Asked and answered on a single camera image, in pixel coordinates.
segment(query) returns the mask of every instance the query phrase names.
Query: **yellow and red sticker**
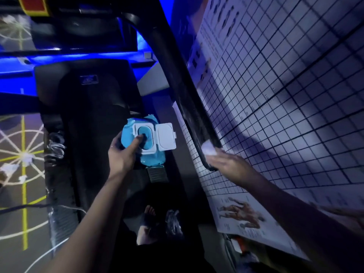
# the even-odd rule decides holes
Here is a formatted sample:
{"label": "yellow and red sticker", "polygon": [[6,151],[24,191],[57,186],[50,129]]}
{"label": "yellow and red sticker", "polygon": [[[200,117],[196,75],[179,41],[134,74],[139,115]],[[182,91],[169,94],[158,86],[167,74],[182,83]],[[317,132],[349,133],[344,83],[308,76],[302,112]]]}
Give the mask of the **yellow and red sticker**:
{"label": "yellow and red sticker", "polygon": [[19,0],[19,3],[28,16],[50,16],[47,0]]}

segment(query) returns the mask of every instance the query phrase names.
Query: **white cable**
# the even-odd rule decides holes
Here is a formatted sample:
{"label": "white cable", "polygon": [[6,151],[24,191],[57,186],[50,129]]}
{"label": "white cable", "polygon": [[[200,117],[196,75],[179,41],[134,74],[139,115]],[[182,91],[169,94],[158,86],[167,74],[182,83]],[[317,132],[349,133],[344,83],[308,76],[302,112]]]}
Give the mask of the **white cable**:
{"label": "white cable", "polygon": [[45,252],[43,255],[41,255],[39,258],[37,258],[29,267],[27,270],[25,270],[24,273],[28,273],[28,271],[33,267],[33,265],[35,265],[41,258],[43,258],[45,255],[47,255],[48,253],[50,253],[51,251],[53,251],[54,249],[56,249],[58,246],[60,246],[61,244],[65,243],[69,238],[66,238],[64,241],[61,241],[60,243],[58,243],[55,247],[53,247],[52,249],[48,250],[47,252]]}
{"label": "white cable", "polygon": [[86,213],[86,211],[85,211],[84,209],[82,209],[82,208],[78,208],[78,207],[70,207],[70,206],[66,206],[66,205],[57,205],[57,206],[61,206],[61,207],[63,207],[63,208],[71,209],[71,210],[79,210],[79,211],[82,211],[82,212],[84,212],[85,214],[87,214],[87,213]]}

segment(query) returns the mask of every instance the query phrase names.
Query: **person's left hand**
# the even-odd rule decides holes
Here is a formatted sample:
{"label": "person's left hand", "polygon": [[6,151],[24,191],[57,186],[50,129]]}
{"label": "person's left hand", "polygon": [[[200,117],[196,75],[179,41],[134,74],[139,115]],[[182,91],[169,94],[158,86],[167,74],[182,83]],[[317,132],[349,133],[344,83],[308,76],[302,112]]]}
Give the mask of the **person's left hand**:
{"label": "person's left hand", "polygon": [[126,175],[133,169],[135,163],[135,153],[139,147],[139,144],[143,141],[143,135],[138,135],[131,142],[130,146],[124,150],[120,150],[116,143],[120,140],[121,132],[112,140],[108,155],[110,164],[109,179],[120,175]]}

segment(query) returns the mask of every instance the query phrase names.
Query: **hand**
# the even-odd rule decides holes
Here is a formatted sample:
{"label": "hand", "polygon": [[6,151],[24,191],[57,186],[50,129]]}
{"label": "hand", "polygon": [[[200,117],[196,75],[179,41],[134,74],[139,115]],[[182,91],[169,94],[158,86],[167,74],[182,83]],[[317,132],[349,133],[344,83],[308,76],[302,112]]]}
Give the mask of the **hand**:
{"label": "hand", "polygon": [[227,179],[245,188],[257,178],[261,178],[253,167],[241,156],[225,153],[216,148],[217,155],[206,155],[206,161],[218,169]]}
{"label": "hand", "polygon": [[116,143],[120,140],[121,132],[112,140],[108,155],[110,164],[109,179],[118,175],[125,175],[133,169],[135,163],[135,153],[139,144],[143,141],[143,135],[135,137],[130,146],[120,150]]}

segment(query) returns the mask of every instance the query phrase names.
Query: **bare foot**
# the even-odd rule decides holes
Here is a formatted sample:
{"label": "bare foot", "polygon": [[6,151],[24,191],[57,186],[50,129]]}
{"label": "bare foot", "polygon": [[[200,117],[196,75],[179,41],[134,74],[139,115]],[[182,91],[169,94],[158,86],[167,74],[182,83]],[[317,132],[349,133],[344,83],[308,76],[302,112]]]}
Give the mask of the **bare foot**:
{"label": "bare foot", "polygon": [[[155,216],[155,211],[152,206],[148,205],[145,207],[144,213]],[[149,226],[140,226],[137,236],[137,245],[143,244],[152,244],[157,241],[155,238],[151,238],[149,236],[150,227]]]}

